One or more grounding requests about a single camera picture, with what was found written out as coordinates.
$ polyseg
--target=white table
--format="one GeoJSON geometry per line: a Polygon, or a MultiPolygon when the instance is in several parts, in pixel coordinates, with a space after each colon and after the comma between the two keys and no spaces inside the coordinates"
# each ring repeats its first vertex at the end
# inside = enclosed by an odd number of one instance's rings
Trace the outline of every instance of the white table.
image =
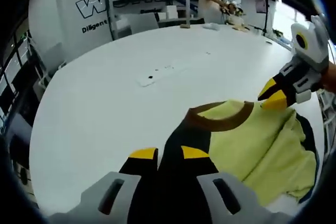
{"type": "MultiPolygon", "coordinates": [[[[103,45],[58,71],[31,135],[30,173],[42,212],[67,212],[79,204],[85,189],[118,171],[134,150],[155,146],[162,154],[188,108],[228,99],[256,101],[269,78],[291,59],[287,49],[266,40],[228,26],[220,31],[198,25],[162,28],[103,45]],[[192,62],[201,56],[206,60],[148,87],[136,82],[176,59],[192,62]]],[[[317,96],[295,108],[310,121],[322,158],[317,96]]],[[[270,209],[298,207],[285,196],[270,209]]]]}

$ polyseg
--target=brown collar trim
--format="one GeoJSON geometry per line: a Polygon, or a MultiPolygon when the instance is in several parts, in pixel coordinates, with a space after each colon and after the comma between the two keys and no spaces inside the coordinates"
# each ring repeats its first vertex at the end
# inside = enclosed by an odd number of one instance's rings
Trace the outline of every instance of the brown collar trim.
{"type": "Polygon", "coordinates": [[[200,127],[212,132],[229,131],[243,124],[251,115],[254,107],[253,102],[244,102],[244,106],[239,112],[221,120],[207,119],[198,115],[201,112],[207,111],[223,103],[224,102],[215,102],[189,109],[184,120],[191,126],[200,127]]]}

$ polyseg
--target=table surface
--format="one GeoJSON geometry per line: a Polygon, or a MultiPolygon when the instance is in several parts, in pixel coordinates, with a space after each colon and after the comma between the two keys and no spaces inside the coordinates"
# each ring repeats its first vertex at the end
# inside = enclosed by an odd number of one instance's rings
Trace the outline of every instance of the table surface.
{"type": "MultiPolygon", "coordinates": [[[[158,147],[162,153],[188,108],[256,101],[291,59],[287,49],[266,40],[224,25],[220,31],[200,25],[161,28],[105,44],[59,70],[41,100],[30,143],[30,174],[42,212],[49,216],[75,207],[85,189],[118,171],[134,150],[158,147]],[[137,83],[173,61],[193,64],[150,86],[137,83]]],[[[309,120],[322,161],[317,95],[294,108],[309,120]]],[[[298,208],[287,196],[269,207],[289,214],[298,208]]]]}

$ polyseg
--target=window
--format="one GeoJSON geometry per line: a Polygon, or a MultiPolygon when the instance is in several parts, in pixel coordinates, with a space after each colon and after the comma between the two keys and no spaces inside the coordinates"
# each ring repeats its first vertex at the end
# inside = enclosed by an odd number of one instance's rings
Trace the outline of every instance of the window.
{"type": "Polygon", "coordinates": [[[276,3],[274,14],[273,29],[283,32],[287,40],[292,40],[291,25],[295,22],[308,27],[306,17],[294,8],[283,3],[276,3]]]}

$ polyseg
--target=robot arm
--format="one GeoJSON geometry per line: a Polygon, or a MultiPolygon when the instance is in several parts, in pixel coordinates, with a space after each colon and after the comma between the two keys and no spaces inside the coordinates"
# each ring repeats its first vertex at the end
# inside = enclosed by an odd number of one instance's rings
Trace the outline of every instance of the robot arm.
{"type": "Polygon", "coordinates": [[[265,109],[285,109],[294,103],[308,101],[311,93],[322,88],[320,80],[329,65],[329,35],[324,17],[312,16],[309,28],[295,23],[291,26],[292,60],[271,78],[258,96],[265,109]]]}

